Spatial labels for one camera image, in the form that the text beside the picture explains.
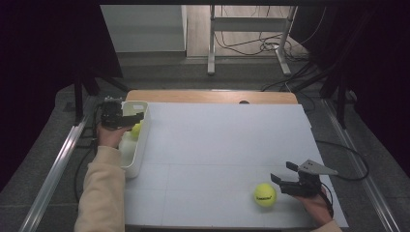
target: beige sleeve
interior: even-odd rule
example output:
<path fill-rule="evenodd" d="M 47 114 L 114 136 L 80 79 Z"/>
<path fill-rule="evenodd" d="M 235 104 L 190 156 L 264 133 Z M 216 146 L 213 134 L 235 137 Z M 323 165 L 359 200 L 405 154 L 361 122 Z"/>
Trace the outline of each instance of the beige sleeve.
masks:
<path fill-rule="evenodd" d="M 88 164 L 74 231 L 124 231 L 125 174 L 117 149 L 100 146 Z"/>
<path fill-rule="evenodd" d="M 312 230 L 312 232 L 341 232 L 340 227 L 338 227 L 335 220 L 323 225 L 322 227 Z"/>

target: gray floor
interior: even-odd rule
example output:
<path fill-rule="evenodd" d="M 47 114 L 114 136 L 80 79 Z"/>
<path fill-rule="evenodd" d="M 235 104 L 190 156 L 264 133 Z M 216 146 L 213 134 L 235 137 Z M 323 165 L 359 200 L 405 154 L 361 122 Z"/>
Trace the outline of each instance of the gray floor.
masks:
<path fill-rule="evenodd" d="M 124 79 L 119 79 L 133 89 L 230 89 L 259 91 L 265 84 L 284 80 L 275 59 L 229 59 L 217 60 L 217 74 L 206 74 L 205 59 L 184 57 L 119 55 Z M 297 71 L 303 63 L 290 63 Z M 105 96 L 124 97 L 123 93 L 99 80 Z M 298 94 L 298 101 L 307 111 L 316 139 L 340 143 L 322 103 L 318 98 L 321 83 L 316 83 Z M 9 184 L 0 194 L 1 231 L 17 231 L 37 196 L 45 176 L 53 164 L 73 124 L 73 86 L 61 90 L 56 97 L 56 106 L 49 122 L 33 146 L 26 160 L 17 170 Z M 370 165 L 371 177 L 375 180 L 387 202 L 396 222 L 402 229 L 410 231 L 410 181 L 394 159 L 379 143 L 371 131 L 355 113 L 353 105 L 346 107 L 348 132 L 358 151 Z M 81 138 L 79 145 L 89 144 L 89 138 Z M 339 148 L 318 144 L 325 163 L 346 175 L 355 173 L 347 153 Z M 76 148 L 67 165 L 61 181 L 53 194 L 38 231 L 73 231 L 76 218 L 76 202 L 73 194 L 73 176 L 87 149 Z M 82 165 L 77 186 L 80 188 L 86 171 Z M 362 183 L 346 183 L 333 179 L 337 196 L 349 228 L 343 231 L 385 231 Z"/>

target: white table surface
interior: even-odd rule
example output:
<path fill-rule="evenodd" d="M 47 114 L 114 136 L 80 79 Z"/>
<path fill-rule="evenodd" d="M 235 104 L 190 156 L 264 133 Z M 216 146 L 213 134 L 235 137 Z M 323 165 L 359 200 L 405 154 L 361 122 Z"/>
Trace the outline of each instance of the white table surface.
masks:
<path fill-rule="evenodd" d="M 151 127 L 138 176 L 125 190 L 126 224 L 176 228 L 312 228 L 303 205 L 270 173 L 297 181 L 287 161 L 323 163 L 298 104 L 149 103 Z M 333 192 L 335 220 L 347 222 Z M 273 207 L 253 201 L 270 183 Z"/>

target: yellow tennis ball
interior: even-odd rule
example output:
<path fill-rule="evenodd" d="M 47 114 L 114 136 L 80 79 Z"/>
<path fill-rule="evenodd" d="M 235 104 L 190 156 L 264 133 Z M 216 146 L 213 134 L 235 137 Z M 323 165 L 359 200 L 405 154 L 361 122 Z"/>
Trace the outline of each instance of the yellow tennis ball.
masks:
<path fill-rule="evenodd" d="M 142 125 L 142 120 L 139 122 L 139 124 L 135 124 L 135 126 L 132 127 L 131 129 L 131 135 L 134 138 L 138 138 L 139 132 L 141 131 L 141 125 Z"/>
<path fill-rule="evenodd" d="M 253 198 L 258 205 L 270 207 L 277 201 L 277 192 L 271 185 L 262 183 L 253 192 Z"/>

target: black cable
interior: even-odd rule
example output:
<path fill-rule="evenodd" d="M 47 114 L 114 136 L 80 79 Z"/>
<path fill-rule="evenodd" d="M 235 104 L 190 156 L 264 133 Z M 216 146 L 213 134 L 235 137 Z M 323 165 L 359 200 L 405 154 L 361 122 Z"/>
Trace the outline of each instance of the black cable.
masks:
<path fill-rule="evenodd" d="M 328 197 L 326 196 L 326 194 L 325 194 L 323 191 L 321 191 L 321 190 L 318 191 L 318 194 L 319 194 L 319 195 L 323 198 L 323 200 L 326 202 L 326 207 L 328 208 L 329 214 L 331 214 L 331 217 L 333 218 L 335 212 L 334 212 L 332 203 L 329 201 L 329 198 L 328 198 Z"/>
<path fill-rule="evenodd" d="M 292 61 L 292 62 L 301 62 L 301 61 L 309 61 L 309 60 L 310 60 L 310 57 L 308 56 L 308 53 L 307 53 L 307 57 L 296 57 L 296 56 L 294 56 L 294 55 L 292 54 L 292 47 L 293 47 L 293 46 L 290 45 L 288 50 L 286 50 L 286 49 L 283 50 L 283 51 L 284 51 L 285 58 L 286 58 L 287 60 L 290 60 L 290 61 Z"/>
<path fill-rule="evenodd" d="M 220 6 L 220 16 L 223 16 L 223 12 L 226 13 L 226 16 L 229 16 L 228 12 L 226 11 L 225 6 L 222 5 L 222 6 Z"/>
<path fill-rule="evenodd" d="M 302 44 L 306 43 L 307 41 L 309 41 L 317 33 L 317 30 L 320 28 L 320 26 L 322 24 L 323 18 L 324 18 L 325 13 L 326 13 L 326 10 L 327 10 L 327 8 L 325 8 L 325 10 L 323 11 L 322 17 L 320 18 L 320 21 L 317 24 L 316 29 L 313 31 L 313 33 L 306 40 L 304 40 L 303 42 L 300 42 L 300 43 L 298 43 L 294 46 L 298 46 L 298 45 L 302 45 Z M 291 52 L 292 47 L 293 47 L 292 45 L 289 47 L 289 54 L 290 54 L 291 57 L 293 57 L 292 52 Z M 306 61 L 306 59 L 307 58 L 298 58 L 299 61 L 303 61 L 303 60 Z"/>
<path fill-rule="evenodd" d="M 258 51 L 258 52 L 251 53 L 251 54 L 245 53 L 245 52 L 239 51 L 239 50 L 237 50 L 237 49 L 233 49 L 233 48 L 230 48 L 230 47 L 221 45 L 221 44 L 220 44 L 220 41 L 219 41 L 218 38 L 217 38 L 217 36 L 214 35 L 214 37 L 215 37 L 215 39 L 217 40 L 217 43 L 220 45 L 220 47 L 225 48 L 225 49 L 229 49 L 229 50 L 233 50 L 233 51 L 238 52 L 238 53 L 243 54 L 243 55 L 252 56 L 252 55 L 257 55 L 257 54 L 259 54 L 259 53 L 264 52 L 264 51 L 262 50 L 262 51 Z"/>
<path fill-rule="evenodd" d="M 279 6 L 279 12 L 280 12 L 280 16 L 283 17 L 283 13 L 281 12 L 280 6 Z"/>
<path fill-rule="evenodd" d="M 333 143 L 333 142 L 327 142 L 327 141 L 322 141 L 322 140 L 315 140 L 315 141 L 316 141 L 317 143 L 327 144 L 327 145 L 331 145 L 331 146 L 335 146 L 335 147 L 339 147 L 339 148 L 343 148 L 343 149 L 348 150 L 349 152 L 351 152 L 351 153 L 355 154 L 356 156 L 358 156 L 358 157 L 361 159 L 363 165 L 364 165 L 365 168 L 366 168 L 366 173 L 365 173 L 365 175 L 364 175 L 363 177 L 359 177 L 359 178 L 348 178 L 348 177 L 343 177 L 343 176 L 340 176 L 340 175 L 336 175 L 336 177 L 338 177 L 338 178 L 340 178 L 341 180 L 344 180 L 344 181 L 354 182 L 354 181 L 361 181 L 361 180 L 365 179 L 365 178 L 368 176 L 368 174 L 369 174 L 369 172 L 370 172 L 370 169 L 369 169 L 369 167 L 368 167 L 368 163 L 367 163 L 367 161 L 362 157 L 362 155 L 361 155 L 360 153 L 358 153 L 357 151 L 355 151 L 355 150 L 353 150 L 353 149 L 351 149 L 351 148 L 345 147 L 345 146 L 343 146 L 343 145 Z"/>
<path fill-rule="evenodd" d="M 332 195 L 331 190 L 329 189 L 329 187 L 328 187 L 328 186 L 326 186 L 326 185 L 325 185 L 325 184 L 323 184 L 323 183 L 322 183 L 322 186 L 324 186 L 324 187 L 328 190 L 329 195 L 331 196 L 331 205 L 333 206 L 333 195 Z"/>
<path fill-rule="evenodd" d="M 256 7 L 255 7 L 255 11 L 253 12 L 253 14 L 252 14 L 250 17 L 253 17 L 253 16 L 256 14 L 258 8 L 259 8 L 259 11 L 260 11 L 260 6 L 256 6 Z"/>
<path fill-rule="evenodd" d="M 266 38 L 263 38 L 263 39 L 261 39 L 261 40 L 275 39 L 275 38 L 278 37 L 278 36 L 279 36 L 279 35 L 272 36 L 272 37 L 266 37 Z M 253 40 L 253 41 L 243 42 L 243 43 L 226 44 L 225 41 L 223 40 L 223 32 L 221 32 L 221 37 L 222 37 L 222 43 L 223 43 L 224 46 L 238 46 L 238 45 L 244 45 L 244 44 L 250 44 L 250 43 L 259 42 L 259 39 L 257 39 L 257 40 Z"/>
<path fill-rule="evenodd" d="M 76 200 L 76 202 L 77 203 L 79 203 L 79 195 L 78 195 L 78 189 L 77 189 L 77 177 L 78 177 L 78 173 L 79 173 L 79 169 L 81 168 L 81 166 L 82 166 L 82 163 L 85 161 L 85 159 L 88 157 L 88 155 L 91 153 L 91 151 L 93 151 L 93 149 L 92 148 L 90 148 L 88 151 L 87 151 L 87 153 L 84 155 L 84 157 L 81 159 L 81 162 L 79 163 L 79 165 L 78 165 L 78 167 L 77 167 L 77 169 L 76 169 L 76 171 L 75 171 L 75 174 L 74 174 L 74 195 L 75 195 L 75 200 Z"/>
<path fill-rule="evenodd" d="M 77 179 L 78 179 L 78 173 L 79 173 L 79 169 L 82 166 L 82 163 L 85 161 L 85 159 L 88 157 L 88 155 L 90 155 L 91 151 L 94 151 L 94 155 L 97 153 L 97 149 L 98 149 L 98 143 L 97 143 L 97 114 L 99 109 L 101 109 L 103 107 L 103 104 L 100 103 L 98 104 L 95 108 L 94 108 L 94 112 L 93 112 L 93 121 L 92 121 L 92 140 L 91 140 L 91 144 L 88 147 L 89 150 L 87 151 L 87 153 L 84 155 L 84 157 L 81 159 L 75 174 L 74 174 L 74 181 L 73 181 L 73 188 L 74 188 L 74 195 L 75 195 L 75 200 L 77 203 L 79 203 L 79 196 L 78 196 L 78 189 L 77 189 Z"/>
<path fill-rule="evenodd" d="M 317 68 L 317 66 L 316 66 L 316 68 L 315 68 L 314 70 L 312 70 L 311 72 L 307 72 L 308 69 L 306 69 L 305 71 L 299 73 L 296 77 L 294 77 L 294 78 L 292 78 L 292 79 L 286 81 L 286 82 L 279 88 L 279 91 L 282 92 L 282 91 L 283 91 L 283 88 L 284 88 L 285 86 L 287 86 L 287 90 L 288 90 L 289 92 L 296 94 L 297 92 L 294 92 L 294 91 L 293 91 L 293 88 L 292 88 L 290 85 L 287 85 L 288 82 L 295 82 L 295 81 L 296 81 L 297 79 L 299 79 L 299 78 L 302 78 L 302 77 L 311 75 L 312 73 L 315 73 L 315 72 L 317 71 L 317 69 L 318 69 L 318 68 Z"/>
<path fill-rule="evenodd" d="M 261 90 L 260 90 L 260 91 L 261 91 L 261 92 L 265 92 L 266 90 L 270 89 L 271 87 L 273 87 L 273 86 L 275 86 L 275 85 L 278 85 L 278 84 L 281 84 L 281 83 L 284 83 L 284 82 L 287 82 L 287 81 L 290 81 L 290 80 L 297 79 L 297 78 L 301 77 L 302 74 L 303 74 L 304 72 L 306 72 L 306 71 L 310 68 L 311 65 L 312 65 L 311 62 L 307 62 L 307 63 L 306 63 L 303 67 L 301 67 L 297 72 L 293 73 L 291 77 L 289 77 L 289 78 L 287 78 L 287 79 L 284 79 L 284 80 L 281 80 L 281 81 L 278 81 L 278 82 L 275 82 L 275 83 L 273 83 L 273 84 L 263 85 L 263 86 L 261 87 Z"/>
<path fill-rule="evenodd" d="M 268 17 L 270 10 L 271 10 L 271 6 L 268 6 L 268 11 L 266 12 L 266 16 L 265 16 L 265 17 Z"/>
<path fill-rule="evenodd" d="M 275 42 L 267 43 L 266 41 L 269 39 L 277 39 L 278 36 L 280 35 L 276 35 L 276 36 L 273 36 L 271 38 L 266 38 L 266 39 L 259 39 L 262 42 L 262 44 L 259 46 L 259 49 L 263 51 L 276 51 L 278 48 L 275 46 L 279 46 L 279 43 L 275 43 Z"/>

